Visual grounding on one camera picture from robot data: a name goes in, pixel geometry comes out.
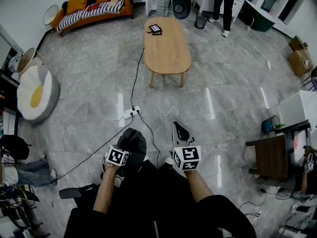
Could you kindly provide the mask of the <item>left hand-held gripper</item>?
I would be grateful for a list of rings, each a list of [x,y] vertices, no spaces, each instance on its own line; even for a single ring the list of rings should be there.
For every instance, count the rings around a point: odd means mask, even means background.
[[[125,166],[128,157],[129,152],[121,150],[113,145],[109,147],[109,150],[106,153],[106,161],[119,167]]]

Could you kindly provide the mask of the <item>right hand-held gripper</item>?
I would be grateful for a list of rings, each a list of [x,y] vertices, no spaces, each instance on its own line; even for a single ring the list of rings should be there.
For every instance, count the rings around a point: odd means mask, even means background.
[[[201,147],[194,140],[192,129],[179,121],[173,122],[173,144],[189,142],[173,148],[172,158],[180,171],[196,170],[201,161]]]

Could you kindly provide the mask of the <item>dark grey backpack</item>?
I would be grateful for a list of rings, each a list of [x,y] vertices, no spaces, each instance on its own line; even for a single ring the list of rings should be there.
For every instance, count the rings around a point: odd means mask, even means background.
[[[120,136],[117,146],[129,152],[129,157],[124,166],[118,170],[120,177],[130,176],[139,171],[147,152],[146,139],[141,132],[128,128]]]

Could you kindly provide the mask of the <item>person's left forearm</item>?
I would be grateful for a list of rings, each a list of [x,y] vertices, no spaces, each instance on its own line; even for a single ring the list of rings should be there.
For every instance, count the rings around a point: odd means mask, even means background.
[[[106,165],[102,182],[100,184],[93,210],[106,214],[114,192],[116,172],[119,166],[112,163]]]

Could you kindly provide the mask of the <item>person's right forearm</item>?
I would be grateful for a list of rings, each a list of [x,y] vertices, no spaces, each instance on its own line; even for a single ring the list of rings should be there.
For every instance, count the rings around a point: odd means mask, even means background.
[[[214,195],[197,170],[185,171],[184,174],[188,179],[191,193],[196,203]]]

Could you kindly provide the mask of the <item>black flat pad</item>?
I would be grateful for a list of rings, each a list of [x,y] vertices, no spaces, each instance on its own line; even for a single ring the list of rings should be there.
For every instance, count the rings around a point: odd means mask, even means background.
[[[59,196],[61,199],[79,198],[81,192],[79,188],[65,188],[59,191]]]

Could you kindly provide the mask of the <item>person's black clothing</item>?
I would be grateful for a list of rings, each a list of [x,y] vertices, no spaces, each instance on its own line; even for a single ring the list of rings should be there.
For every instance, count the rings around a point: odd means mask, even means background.
[[[72,209],[64,238],[257,238],[248,218],[225,196],[195,202],[188,179],[173,168],[141,169],[114,185],[106,214]]]

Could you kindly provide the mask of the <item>blue waste bin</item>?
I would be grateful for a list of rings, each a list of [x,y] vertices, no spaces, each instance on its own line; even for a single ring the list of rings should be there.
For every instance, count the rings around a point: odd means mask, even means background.
[[[261,129],[263,133],[275,132],[275,130],[280,126],[280,119],[277,115],[264,120],[261,124]]]

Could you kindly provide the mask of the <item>dark wooden side table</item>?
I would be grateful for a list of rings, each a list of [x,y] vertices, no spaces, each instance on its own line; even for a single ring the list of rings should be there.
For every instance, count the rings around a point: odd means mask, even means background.
[[[278,129],[273,137],[246,142],[247,147],[254,146],[256,153],[256,167],[249,173],[274,180],[290,178],[303,163],[310,128],[305,120]]]

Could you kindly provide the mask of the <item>egg-shaped floor cushion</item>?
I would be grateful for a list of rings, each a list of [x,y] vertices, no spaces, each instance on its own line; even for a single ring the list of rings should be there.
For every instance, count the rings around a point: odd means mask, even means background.
[[[56,105],[58,97],[58,81],[46,66],[31,66],[20,77],[17,107],[25,120],[45,120]]]

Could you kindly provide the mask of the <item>white cabinet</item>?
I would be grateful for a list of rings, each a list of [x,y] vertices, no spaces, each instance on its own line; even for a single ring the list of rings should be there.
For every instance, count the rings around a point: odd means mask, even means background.
[[[282,121],[286,126],[308,120],[311,130],[317,128],[317,92],[300,90],[280,102]]]

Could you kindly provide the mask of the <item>white stool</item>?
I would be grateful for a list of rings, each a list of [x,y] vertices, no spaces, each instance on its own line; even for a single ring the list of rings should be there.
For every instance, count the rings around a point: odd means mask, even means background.
[[[155,11],[157,9],[158,0],[146,0],[146,15],[149,16],[151,11]]]

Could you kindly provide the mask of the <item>large cardboard box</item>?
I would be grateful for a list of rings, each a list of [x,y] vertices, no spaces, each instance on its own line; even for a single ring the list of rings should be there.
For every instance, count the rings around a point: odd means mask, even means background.
[[[295,50],[287,59],[296,76],[302,76],[315,68],[307,49]]]

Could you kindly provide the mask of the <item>black chair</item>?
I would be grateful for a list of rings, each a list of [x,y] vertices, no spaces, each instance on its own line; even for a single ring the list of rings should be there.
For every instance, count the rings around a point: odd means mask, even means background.
[[[303,88],[307,91],[317,92],[317,66],[311,71],[310,76],[308,76],[303,83]]]

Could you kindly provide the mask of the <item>small cardboard box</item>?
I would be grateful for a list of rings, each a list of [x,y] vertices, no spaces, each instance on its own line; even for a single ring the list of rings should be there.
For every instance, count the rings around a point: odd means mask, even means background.
[[[290,42],[289,46],[293,51],[306,50],[308,48],[308,44],[303,42],[299,36],[295,36]]]

